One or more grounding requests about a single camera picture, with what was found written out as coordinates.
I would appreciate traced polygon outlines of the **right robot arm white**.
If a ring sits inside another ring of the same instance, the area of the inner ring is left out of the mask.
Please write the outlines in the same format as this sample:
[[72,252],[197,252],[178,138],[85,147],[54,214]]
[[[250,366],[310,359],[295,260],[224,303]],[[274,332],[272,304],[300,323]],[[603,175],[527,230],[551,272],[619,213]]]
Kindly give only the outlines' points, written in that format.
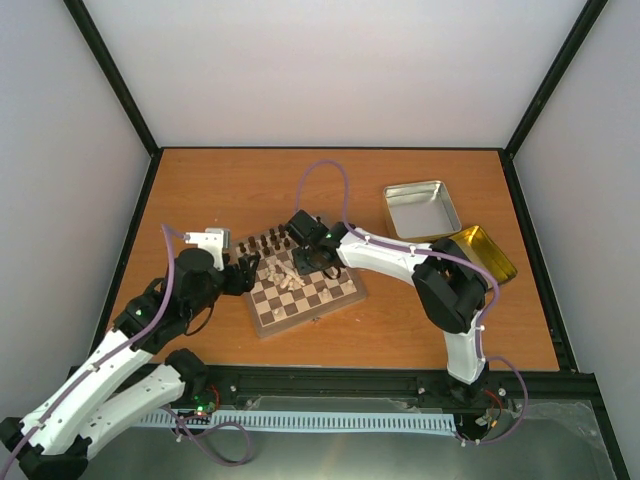
[[487,272],[455,242],[412,244],[344,222],[327,227],[304,210],[284,230],[297,245],[295,265],[301,273],[362,269],[412,285],[427,318],[444,333],[449,376],[467,385],[479,380],[486,365],[479,327],[487,309]]

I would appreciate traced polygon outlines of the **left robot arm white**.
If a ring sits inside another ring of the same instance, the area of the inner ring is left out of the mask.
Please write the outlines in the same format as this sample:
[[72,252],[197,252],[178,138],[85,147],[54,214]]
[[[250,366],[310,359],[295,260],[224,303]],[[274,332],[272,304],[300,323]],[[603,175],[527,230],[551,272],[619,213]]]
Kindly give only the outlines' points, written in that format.
[[197,402],[208,390],[208,369],[190,350],[169,354],[150,374],[122,386],[170,341],[189,335],[191,321],[212,311],[222,295],[240,296],[255,284],[260,257],[230,263],[188,248],[164,276],[130,300],[93,354],[40,407],[1,423],[9,464],[29,479],[77,479],[101,448],[142,416],[176,400]]

